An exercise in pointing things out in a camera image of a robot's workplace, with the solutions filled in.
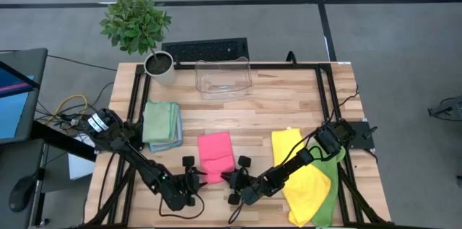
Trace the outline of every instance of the white pot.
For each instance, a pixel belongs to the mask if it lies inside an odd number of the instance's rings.
[[[156,55],[157,54],[164,54],[166,56],[169,56],[170,59],[172,60],[172,64],[170,65],[170,68],[164,72],[163,74],[151,74],[147,71],[147,68],[146,68],[146,63],[147,61],[154,56],[154,54],[150,54],[148,57],[146,57],[146,60],[144,60],[144,71],[150,75],[151,77],[153,77],[154,79],[156,79],[157,82],[159,82],[159,84],[163,85],[163,86],[168,86],[168,85],[173,85],[175,84],[175,69],[173,68],[173,57],[172,55],[170,55],[168,52],[165,52],[165,51],[155,51]]]

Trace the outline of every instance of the yellow cable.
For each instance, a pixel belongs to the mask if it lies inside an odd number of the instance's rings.
[[[57,107],[55,113],[46,121],[44,122],[43,124],[44,125],[47,125],[50,123],[51,120],[53,120],[53,118],[56,117],[56,114],[59,112],[59,110],[61,110],[61,107],[63,107],[63,105],[68,101],[68,100],[71,100],[72,98],[83,98],[84,101],[85,101],[85,107],[83,109],[83,113],[85,113],[85,111],[87,110],[87,107],[88,107],[88,102],[87,102],[87,98],[84,96],[84,95],[71,95],[69,96],[68,98],[64,99],[60,104],[59,106]]]

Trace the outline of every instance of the computer mouse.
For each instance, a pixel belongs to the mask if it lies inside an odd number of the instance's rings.
[[[35,176],[25,176],[18,180],[9,194],[9,208],[13,212],[21,212],[29,204],[30,195],[34,192]]]

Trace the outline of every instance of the black floor stripe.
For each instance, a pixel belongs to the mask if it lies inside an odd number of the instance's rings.
[[[329,21],[327,19],[326,6],[324,6],[324,0],[316,1],[318,2],[319,16],[321,17],[321,25],[323,27],[324,38],[327,45],[328,59],[329,61],[337,61],[334,42],[332,41],[331,28],[329,27]]]
[[[156,1],[159,7],[197,7],[226,5],[303,5],[316,4],[316,0],[221,0],[221,1]],[[0,9],[69,9],[106,8],[110,2],[52,3],[52,4],[0,4]]]
[[[440,4],[462,0],[324,0],[324,4]]]

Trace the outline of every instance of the pink cloth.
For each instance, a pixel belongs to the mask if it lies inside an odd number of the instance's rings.
[[[197,138],[199,160],[202,171],[207,173],[206,182],[218,183],[224,181],[220,175],[235,169],[234,155],[231,148],[230,133],[227,131],[216,134],[201,135]]]

